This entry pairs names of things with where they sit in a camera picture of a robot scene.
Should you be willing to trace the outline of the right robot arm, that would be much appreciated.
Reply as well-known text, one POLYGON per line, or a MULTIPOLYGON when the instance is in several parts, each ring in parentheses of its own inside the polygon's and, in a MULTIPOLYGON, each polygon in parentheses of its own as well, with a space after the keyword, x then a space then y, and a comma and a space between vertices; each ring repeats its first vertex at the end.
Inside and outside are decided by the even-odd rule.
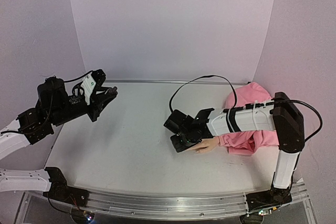
POLYGON ((272 187, 280 190, 290 187, 299 154, 305 146, 303 115, 283 92, 277 92, 269 101, 230 109, 203 109, 195 117, 173 110, 163 125, 172 132, 170 139, 178 153, 204 138, 249 131, 275 131, 279 154, 272 187))

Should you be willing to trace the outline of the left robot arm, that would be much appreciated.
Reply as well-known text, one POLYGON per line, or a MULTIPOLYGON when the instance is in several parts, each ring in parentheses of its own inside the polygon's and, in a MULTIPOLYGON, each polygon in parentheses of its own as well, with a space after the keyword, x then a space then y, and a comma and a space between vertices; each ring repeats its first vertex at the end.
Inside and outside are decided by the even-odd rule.
MULTIPOLYGON (((76 78, 71 94, 66 81, 49 77, 37 88, 35 107, 17 116, 1 130, 1 158, 38 143, 54 134, 54 127, 83 115, 95 122, 105 107, 118 95, 117 87, 105 87, 105 73, 99 69, 76 78)), ((71 190, 61 170, 45 167, 38 170, 1 169, 1 191, 51 192, 59 201, 66 201, 71 190)))

